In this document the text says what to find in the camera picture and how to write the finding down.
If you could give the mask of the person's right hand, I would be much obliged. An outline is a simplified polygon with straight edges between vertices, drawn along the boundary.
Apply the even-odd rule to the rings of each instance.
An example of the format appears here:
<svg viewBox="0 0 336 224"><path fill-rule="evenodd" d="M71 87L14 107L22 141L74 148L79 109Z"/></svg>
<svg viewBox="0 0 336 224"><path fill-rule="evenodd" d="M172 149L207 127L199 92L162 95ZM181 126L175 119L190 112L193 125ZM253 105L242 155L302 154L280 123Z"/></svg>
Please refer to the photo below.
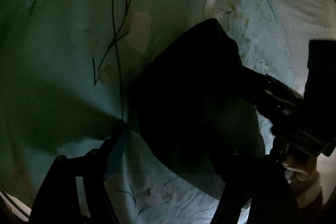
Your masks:
<svg viewBox="0 0 336 224"><path fill-rule="evenodd" d="M291 186L299 208L319 211L324 207L320 173L317 158L313 156L288 156L283 161L286 179Z"/></svg>

